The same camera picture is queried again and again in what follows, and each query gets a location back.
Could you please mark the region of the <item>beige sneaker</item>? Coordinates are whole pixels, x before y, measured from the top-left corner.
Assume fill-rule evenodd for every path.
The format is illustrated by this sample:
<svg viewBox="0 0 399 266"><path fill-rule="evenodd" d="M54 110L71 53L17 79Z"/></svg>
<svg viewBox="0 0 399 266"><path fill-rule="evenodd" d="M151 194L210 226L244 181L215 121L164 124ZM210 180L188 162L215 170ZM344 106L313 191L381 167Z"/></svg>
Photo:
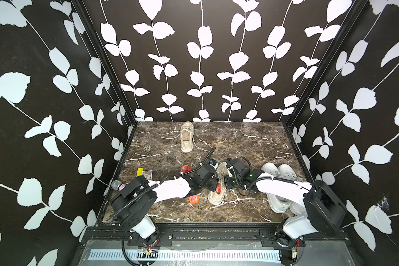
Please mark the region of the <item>beige sneaker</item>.
<svg viewBox="0 0 399 266"><path fill-rule="evenodd" d="M229 172L225 162L219 164L216 170L216 175L218 177L218 185L214 192L208 193L208 201L209 203L218 206L223 202L227 191L225 177L229 175Z"/></svg>
<svg viewBox="0 0 399 266"><path fill-rule="evenodd" d="M184 122L180 130L181 151L183 153L190 153L194 148L194 133L195 128L190 121Z"/></svg>

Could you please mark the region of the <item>red insole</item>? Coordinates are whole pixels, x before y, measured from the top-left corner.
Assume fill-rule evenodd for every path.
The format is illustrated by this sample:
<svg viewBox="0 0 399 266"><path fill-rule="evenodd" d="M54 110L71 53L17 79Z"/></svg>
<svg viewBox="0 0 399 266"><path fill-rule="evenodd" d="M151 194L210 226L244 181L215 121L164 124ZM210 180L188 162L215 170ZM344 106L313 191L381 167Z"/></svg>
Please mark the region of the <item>red insole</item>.
<svg viewBox="0 0 399 266"><path fill-rule="evenodd" d="M181 169L180 169L181 173L183 173L183 174L185 174L185 173L187 173L187 172L189 172L189 171L191 171L191 170L192 170L192 168L191 168L190 166L188 166L188 165L184 165L184 166L181 167ZM192 195L192 196L190 196L190 197L187 197L187 199L188 199L188 201L189 201L190 204L195 205L195 204L197 204L197 203L199 202L200 197L199 197L199 195L197 194L197 195Z"/></svg>
<svg viewBox="0 0 399 266"><path fill-rule="evenodd" d="M221 184L218 184L218 186L217 186L217 188L216 188L216 193L217 193L218 195L220 195L220 194L221 194L221 191L222 191L222 186L221 186Z"/></svg>

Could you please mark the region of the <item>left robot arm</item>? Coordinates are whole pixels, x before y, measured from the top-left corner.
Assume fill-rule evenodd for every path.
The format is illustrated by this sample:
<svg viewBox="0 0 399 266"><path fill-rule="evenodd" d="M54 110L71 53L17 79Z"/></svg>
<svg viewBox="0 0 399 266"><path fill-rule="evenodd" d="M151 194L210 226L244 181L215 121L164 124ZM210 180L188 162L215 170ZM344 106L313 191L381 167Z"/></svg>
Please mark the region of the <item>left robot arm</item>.
<svg viewBox="0 0 399 266"><path fill-rule="evenodd" d="M159 181L148 181L143 175L135 177L111 200L114 214L110 220L118 222L124 231L134 231L142 239L153 241L158 229L147 215L151 207L169 199L189 198L203 190L214 192L218 187L217 167L217 161L209 159L193 170Z"/></svg>

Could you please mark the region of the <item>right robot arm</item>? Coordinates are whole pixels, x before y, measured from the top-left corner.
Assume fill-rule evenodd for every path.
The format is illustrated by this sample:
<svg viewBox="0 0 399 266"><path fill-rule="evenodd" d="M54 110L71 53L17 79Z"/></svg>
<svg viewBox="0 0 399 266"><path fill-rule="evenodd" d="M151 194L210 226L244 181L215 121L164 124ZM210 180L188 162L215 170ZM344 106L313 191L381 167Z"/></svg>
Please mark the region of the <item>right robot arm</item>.
<svg viewBox="0 0 399 266"><path fill-rule="evenodd" d="M240 188L266 194L273 212L283 214L290 210L292 217L278 226L274 239L281 245L314 233L326 236L338 234L346 215L346 206L323 181L297 181L297 175L287 164L276 166L268 162L253 169L246 158L225 160L226 188Z"/></svg>

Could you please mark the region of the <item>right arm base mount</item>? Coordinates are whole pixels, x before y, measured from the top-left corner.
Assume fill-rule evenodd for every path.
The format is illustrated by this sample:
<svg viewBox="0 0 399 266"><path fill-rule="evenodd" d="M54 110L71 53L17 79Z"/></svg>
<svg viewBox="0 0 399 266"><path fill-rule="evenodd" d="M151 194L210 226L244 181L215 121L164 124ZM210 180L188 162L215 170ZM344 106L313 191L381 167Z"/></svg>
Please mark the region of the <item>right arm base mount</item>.
<svg viewBox="0 0 399 266"><path fill-rule="evenodd" d="M282 231L273 231L268 228L260 229L258 239L263 247L274 249L295 249L305 247L305 241L300 238L290 238Z"/></svg>

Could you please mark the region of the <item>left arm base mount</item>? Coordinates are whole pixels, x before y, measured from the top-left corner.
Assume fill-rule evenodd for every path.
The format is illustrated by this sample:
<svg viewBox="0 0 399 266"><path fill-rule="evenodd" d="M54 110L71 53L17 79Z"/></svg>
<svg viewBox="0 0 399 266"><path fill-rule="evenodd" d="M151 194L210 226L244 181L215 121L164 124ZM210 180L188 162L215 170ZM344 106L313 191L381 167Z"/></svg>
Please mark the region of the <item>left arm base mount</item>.
<svg viewBox="0 0 399 266"><path fill-rule="evenodd" d="M173 229L160 227L147 238L142 238L137 232L130 231L125 237L125 247L171 247L173 235Z"/></svg>

